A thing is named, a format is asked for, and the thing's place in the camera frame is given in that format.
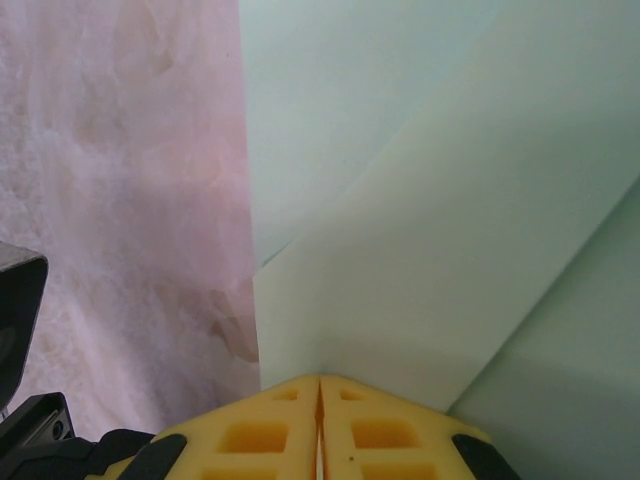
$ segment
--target square cutout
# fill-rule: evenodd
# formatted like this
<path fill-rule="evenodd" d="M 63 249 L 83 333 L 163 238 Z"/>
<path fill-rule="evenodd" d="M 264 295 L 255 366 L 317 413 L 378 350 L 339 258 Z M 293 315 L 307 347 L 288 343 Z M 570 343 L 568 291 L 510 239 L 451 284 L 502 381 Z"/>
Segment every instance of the square cutout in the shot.
<path fill-rule="evenodd" d="M 274 397 L 274 400 L 297 400 L 298 399 L 298 391 L 297 390 L 287 390 L 285 392 L 279 393 Z"/>
<path fill-rule="evenodd" d="M 282 422 L 236 423 L 227 429 L 218 446 L 218 451 L 221 453 L 281 453 L 287 445 L 288 434 L 289 427 Z"/>
<path fill-rule="evenodd" d="M 438 480 L 433 465 L 362 465 L 363 480 Z"/>
<path fill-rule="evenodd" d="M 358 401 L 364 400 L 364 395 L 358 392 L 354 392 L 353 390 L 347 390 L 346 388 L 343 388 L 342 390 L 340 390 L 340 398 L 342 400 Z"/>
<path fill-rule="evenodd" d="M 224 469 L 210 470 L 202 475 L 202 480 L 277 480 L 277 470 Z"/>
<path fill-rule="evenodd" d="M 356 448 L 414 448 L 420 446 L 416 431 L 403 420 L 380 418 L 354 420 L 351 422 L 351 432 Z"/>

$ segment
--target black rubber edge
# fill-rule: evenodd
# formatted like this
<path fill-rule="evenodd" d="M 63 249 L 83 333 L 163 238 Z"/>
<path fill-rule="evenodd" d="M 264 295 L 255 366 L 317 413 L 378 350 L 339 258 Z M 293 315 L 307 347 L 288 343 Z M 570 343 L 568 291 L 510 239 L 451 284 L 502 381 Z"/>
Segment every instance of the black rubber edge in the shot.
<path fill-rule="evenodd" d="M 476 480 L 521 480 L 493 445 L 462 434 L 451 440 Z"/>
<path fill-rule="evenodd" d="M 118 480 L 164 480 L 186 446 L 187 438 L 177 433 L 150 443 L 140 450 Z"/>

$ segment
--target black plastic part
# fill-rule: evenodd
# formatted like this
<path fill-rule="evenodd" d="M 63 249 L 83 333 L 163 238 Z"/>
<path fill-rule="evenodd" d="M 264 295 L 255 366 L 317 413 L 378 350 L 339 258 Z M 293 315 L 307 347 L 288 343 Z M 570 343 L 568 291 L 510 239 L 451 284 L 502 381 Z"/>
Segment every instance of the black plastic part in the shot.
<path fill-rule="evenodd" d="M 0 459 L 17 448 L 47 445 L 73 437 L 64 395 L 36 395 L 0 423 Z"/>
<path fill-rule="evenodd" d="M 493 445 L 462 434 L 451 440 L 476 480 L 521 480 Z"/>
<path fill-rule="evenodd" d="M 136 455 L 153 435 L 114 430 L 92 443 L 72 438 L 49 445 L 21 448 L 0 460 L 0 480 L 84 480 L 104 475 L 107 468 Z"/>
<path fill-rule="evenodd" d="M 164 480 L 187 446 L 184 435 L 173 434 L 144 447 L 118 480 Z"/>
<path fill-rule="evenodd" d="M 0 410 L 22 380 L 48 269 L 42 255 L 0 242 Z"/>

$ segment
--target white panel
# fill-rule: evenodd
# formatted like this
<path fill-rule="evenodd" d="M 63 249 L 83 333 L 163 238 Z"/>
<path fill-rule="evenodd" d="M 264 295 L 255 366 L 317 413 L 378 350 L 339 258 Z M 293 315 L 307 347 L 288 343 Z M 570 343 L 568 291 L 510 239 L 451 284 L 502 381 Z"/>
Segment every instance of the white panel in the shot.
<path fill-rule="evenodd" d="M 240 2 L 260 263 L 362 173 L 503 3 Z"/>
<path fill-rule="evenodd" d="M 498 17 L 256 277 L 264 385 L 335 371 L 451 405 L 640 171 L 630 10 L 529 1 Z"/>
<path fill-rule="evenodd" d="M 454 413 L 522 478 L 637 478 L 639 298 L 640 184 Z"/>

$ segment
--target pink fabric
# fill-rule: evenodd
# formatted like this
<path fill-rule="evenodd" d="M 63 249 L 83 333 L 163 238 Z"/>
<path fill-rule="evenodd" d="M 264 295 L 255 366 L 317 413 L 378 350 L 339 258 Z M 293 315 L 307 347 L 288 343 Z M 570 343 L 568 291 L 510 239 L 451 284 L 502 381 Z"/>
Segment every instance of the pink fabric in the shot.
<path fill-rule="evenodd" d="M 237 1 L 2 3 L 0 238 L 51 262 L 14 406 L 95 438 L 255 392 Z"/>

